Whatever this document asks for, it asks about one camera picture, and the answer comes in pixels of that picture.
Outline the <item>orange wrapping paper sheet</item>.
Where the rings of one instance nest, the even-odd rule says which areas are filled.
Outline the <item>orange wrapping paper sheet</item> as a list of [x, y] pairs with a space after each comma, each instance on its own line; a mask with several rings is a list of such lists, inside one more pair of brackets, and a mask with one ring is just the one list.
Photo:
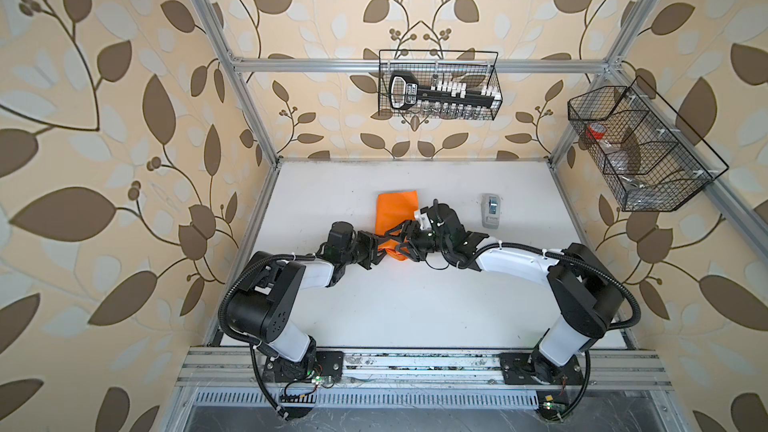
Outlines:
[[419, 208], [417, 191], [379, 194], [376, 201], [375, 234], [385, 234], [404, 221], [413, 220]]

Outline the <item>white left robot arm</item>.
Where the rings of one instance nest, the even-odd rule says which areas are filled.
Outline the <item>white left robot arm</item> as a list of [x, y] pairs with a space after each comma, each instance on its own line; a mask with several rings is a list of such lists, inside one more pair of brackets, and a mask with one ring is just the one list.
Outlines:
[[298, 293], [336, 285], [350, 265], [371, 269], [387, 255], [387, 246], [399, 243], [399, 235], [396, 228], [375, 234], [337, 221], [314, 253], [255, 253], [219, 305], [219, 328], [270, 358], [310, 360], [314, 339], [291, 321]]

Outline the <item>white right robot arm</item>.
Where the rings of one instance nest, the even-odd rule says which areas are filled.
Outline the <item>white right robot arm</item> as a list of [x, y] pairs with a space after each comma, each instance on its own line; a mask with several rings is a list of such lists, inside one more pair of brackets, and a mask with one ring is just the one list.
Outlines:
[[632, 292], [581, 243], [544, 249], [498, 240], [467, 230], [447, 204], [434, 202], [412, 220], [387, 230], [394, 250], [421, 262], [432, 253], [457, 269], [506, 274], [547, 286], [559, 317], [522, 366], [539, 383], [560, 379], [571, 359], [586, 353], [607, 332], [639, 323], [641, 309]]

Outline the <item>grey tape dispenser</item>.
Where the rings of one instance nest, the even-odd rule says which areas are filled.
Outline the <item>grey tape dispenser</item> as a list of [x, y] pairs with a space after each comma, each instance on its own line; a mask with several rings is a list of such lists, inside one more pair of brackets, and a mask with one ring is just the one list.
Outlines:
[[500, 225], [500, 197], [496, 194], [484, 194], [481, 202], [482, 225], [487, 229], [498, 229]]

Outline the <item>black white tool in basket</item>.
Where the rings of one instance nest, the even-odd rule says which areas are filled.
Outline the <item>black white tool in basket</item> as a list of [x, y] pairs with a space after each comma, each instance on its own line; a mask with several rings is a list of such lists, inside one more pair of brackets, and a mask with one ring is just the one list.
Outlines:
[[422, 85], [413, 73], [407, 71], [393, 72], [384, 94], [390, 108], [398, 111], [417, 107], [422, 111], [437, 108], [439, 111], [480, 114], [497, 111], [502, 105], [502, 95], [493, 86], [474, 91], [463, 82], [439, 79], [431, 85]]

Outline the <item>red capped clear bottle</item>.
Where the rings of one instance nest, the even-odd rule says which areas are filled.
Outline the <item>red capped clear bottle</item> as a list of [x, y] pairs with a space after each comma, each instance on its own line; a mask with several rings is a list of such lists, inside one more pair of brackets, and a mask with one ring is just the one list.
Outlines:
[[593, 122], [587, 126], [586, 132], [587, 137], [598, 146], [597, 165], [600, 171], [625, 186], [636, 187], [635, 179], [629, 175], [629, 155], [619, 145], [607, 140], [607, 128], [602, 123]]

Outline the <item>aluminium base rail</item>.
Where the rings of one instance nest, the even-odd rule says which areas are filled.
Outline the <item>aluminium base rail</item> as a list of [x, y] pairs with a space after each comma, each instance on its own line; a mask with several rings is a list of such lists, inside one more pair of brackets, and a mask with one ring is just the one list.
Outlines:
[[[671, 380], [651, 351], [597, 349], [579, 356], [549, 379], [537, 378], [525, 349], [320, 348], [314, 371], [337, 387], [406, 389], [526, 388], [592, 391], [669, 391]], [[268, 384], [285, 379], [276, 359], [250, 357], [246, 347], [193, 347], [177, 386], [255, 385], [260, 371]]]

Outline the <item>aluminium frame post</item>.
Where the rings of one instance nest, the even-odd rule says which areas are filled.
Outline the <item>aluminium frame post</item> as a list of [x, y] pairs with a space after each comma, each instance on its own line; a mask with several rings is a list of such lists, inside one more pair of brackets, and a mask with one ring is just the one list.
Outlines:
[[245, 80], [237, 71], [236, 57], [228, 46], [222, 26], [219, 24], [214, 7], [208, 0], [190, 0], [201, 21], [213, 51], [222, 64], [225, 77], [228, 79], [234, 95], [241, 106], [245, 120], [263, 150], [264, 160], [273, 169], [279, 167], [280, 159], [271, 143], [268, 130], [259, 117], [253, 98]]

